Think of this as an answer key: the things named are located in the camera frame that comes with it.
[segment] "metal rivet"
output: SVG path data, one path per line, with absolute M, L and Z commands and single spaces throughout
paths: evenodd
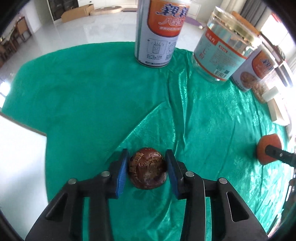
M 70 178 L 70 179 L 68 180 L 68 183 L 69 183 L 70 185 L 75 184 L 76 182 L 77 182 L 77 179 L 76 179 L 76 178 Z
M 185 175 L 188 176 L 188 177 L 193 177 L 193 176 L 194 176 L 194 172 L 192 172 L 192 171 L 187 171 L 187 172 L 185 173 Z
M 108 172 L 108 171 L 103 171 L 101 173 L 101 176 L 103 176 L 103 177 L 108 177 L 109 175 L 110 175 L 110 172 Z
M 225 179 L 225 178 L 219 178 L 219 182 L 221 183 L 221 184 L 226 184 L 227 183 L 227 180 Z

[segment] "white tile floor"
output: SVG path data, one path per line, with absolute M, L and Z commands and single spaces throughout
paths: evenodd
M 203 31 L 184 23 L 176 47 L 193 51 Z M 0 68 L 0 78 L 12 82 L 19 68 L 41 55 L 88 43 L 135 41 L 136 13 L 120 12 L 88 16 L 67 23 L 42 26 Z

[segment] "printed diagram on can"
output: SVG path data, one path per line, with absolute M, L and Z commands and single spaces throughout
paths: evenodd
M 169 46 L 168 46 L 167 54 L 170 54 L 170 53 L 174 52 L 174 49 L 176 47 L 176 42 L 169 42 L 168 44 L 169 44 Z
M 147 52 L 153 54 L 164 54 L 167 43 L 167 41 L 148 39 Z

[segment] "green tablecloth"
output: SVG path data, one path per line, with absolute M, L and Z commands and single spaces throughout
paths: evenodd
M 271 122 L 267 105 L 230 81 L 202 79 L 192 52 L 176 49 L 160 69 L 140 65 L 133 52 L 132 42 L 82 45 L 19 70 L 3 113 L 47 134 L 48 199 L 69 178 L 107 169 L 122 148 L 130 154 L 141 147 L 162 154 L 173 149 L 201 177 L 227 178 L 268 230 L 282 209 L 291 168 L 279 161 L 263 167 L 255 157 L 262 135 L 277 133 L 287 148 L 285 129 Z M 110 200 L 114 238 L 177 241 L 184 209 L 169 180 L 149 191 L 127 181 L 123 195 Z M 209 238 L 209 205 L 207 211 Z

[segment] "gold lid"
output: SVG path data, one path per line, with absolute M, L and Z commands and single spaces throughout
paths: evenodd
M 262 41 L 254 33 L 252 33 L 230 13 L 216 7 L 212 12 L 212 17 L 218 19 L 221 24 L 235 32 L 253 48 L 257 48 L 262 43 Z

